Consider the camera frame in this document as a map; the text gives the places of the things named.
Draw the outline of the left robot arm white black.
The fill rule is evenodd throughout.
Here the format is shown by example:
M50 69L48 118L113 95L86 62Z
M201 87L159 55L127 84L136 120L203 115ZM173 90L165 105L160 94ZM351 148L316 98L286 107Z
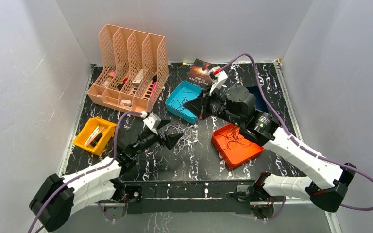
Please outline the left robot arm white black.
M57 174L48 176L29 204L35 215L29 228L40 222L48 232L63 226L74 213L102 200L120 202L128 198L123 185L116 178L131 170L137 163L136 158L154 144L173 149L183 137L183 133L159 132L170 123L169 119L144 120L152 123L145 128L137 140L125 145L114 139L112 156L107 156L100 162L81 171L63 177Z

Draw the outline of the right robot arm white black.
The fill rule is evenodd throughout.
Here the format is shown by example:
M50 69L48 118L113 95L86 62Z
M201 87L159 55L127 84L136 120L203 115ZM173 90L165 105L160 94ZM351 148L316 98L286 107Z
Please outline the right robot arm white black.
M236 125L245 139L281 156L305 174L285 177L263 172L251 188L238 191L238 199L296 197L332 213L341 206L355 173L313 156L312 150L285 132L277 118L256 108L256 97L246 87L234 85L227 89L225 97L219 90L210 92L207 88L183 107L199 119L215 116Z

